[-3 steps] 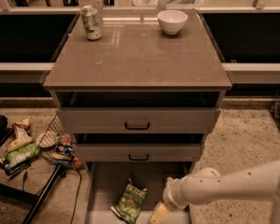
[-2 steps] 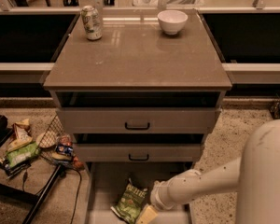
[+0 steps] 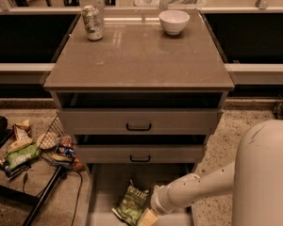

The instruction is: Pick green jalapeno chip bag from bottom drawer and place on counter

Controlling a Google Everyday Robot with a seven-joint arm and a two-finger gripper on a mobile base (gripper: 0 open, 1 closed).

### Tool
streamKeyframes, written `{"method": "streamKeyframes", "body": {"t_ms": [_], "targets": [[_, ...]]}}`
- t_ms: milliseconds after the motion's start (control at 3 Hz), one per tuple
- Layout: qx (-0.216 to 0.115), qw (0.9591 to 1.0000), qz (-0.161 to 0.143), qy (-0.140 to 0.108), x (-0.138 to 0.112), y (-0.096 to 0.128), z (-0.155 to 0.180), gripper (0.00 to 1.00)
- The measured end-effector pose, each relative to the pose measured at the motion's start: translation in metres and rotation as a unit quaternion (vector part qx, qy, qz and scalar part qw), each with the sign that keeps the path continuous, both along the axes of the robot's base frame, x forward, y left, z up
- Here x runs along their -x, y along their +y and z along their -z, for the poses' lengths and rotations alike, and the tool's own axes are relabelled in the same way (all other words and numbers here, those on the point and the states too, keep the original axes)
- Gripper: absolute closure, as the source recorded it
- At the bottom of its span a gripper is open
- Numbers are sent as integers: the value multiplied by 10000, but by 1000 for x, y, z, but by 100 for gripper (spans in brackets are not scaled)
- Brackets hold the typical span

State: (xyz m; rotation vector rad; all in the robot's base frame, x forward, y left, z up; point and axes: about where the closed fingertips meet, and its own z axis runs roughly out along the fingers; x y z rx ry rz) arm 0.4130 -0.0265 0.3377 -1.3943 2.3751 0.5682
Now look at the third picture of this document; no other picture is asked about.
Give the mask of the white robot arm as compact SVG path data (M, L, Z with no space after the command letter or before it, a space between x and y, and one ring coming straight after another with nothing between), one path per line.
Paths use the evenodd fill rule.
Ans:
M189 173L155 186L138 226L154 226L160 216L227 194L233 196L231 226L283 226L282 120L247 130L234 162L203 177Z

